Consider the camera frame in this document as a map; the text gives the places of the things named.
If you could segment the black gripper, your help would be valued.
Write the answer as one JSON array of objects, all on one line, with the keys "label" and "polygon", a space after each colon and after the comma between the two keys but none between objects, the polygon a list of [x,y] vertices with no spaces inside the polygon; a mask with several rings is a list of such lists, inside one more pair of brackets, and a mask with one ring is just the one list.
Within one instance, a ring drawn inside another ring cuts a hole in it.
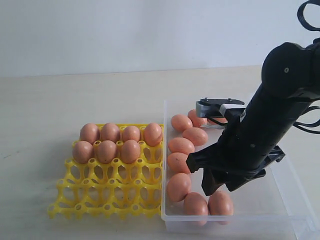
[{"label": "black gripper", "polygon": [[227,123],[218,141],[189,154],[193,173],[203,169],[201,187],[211,196],[225,184],[230,192],[263,178],[268,154],[308,107],[305,97],[277,97],[259,86],[244,109],[227,109]]}]

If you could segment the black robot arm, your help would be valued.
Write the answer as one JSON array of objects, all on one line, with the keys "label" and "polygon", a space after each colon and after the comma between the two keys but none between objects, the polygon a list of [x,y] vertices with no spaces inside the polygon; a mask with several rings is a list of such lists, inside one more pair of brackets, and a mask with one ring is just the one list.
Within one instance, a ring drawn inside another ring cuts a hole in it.
[{"label": "black robot arm", "polygon": [[235,191],[266,175],[266,167],[280,162],[278,146],[298,118],[320,98],[320,44],[308,47],[286,42],[274,48],[261,68],[261,84],[248,104],[232,98],[203,98],[196,115],[217,122],[225,118],[218,141],[189,154],[194,173],[203,169],[202,189],[212,195],[220,186]]}]

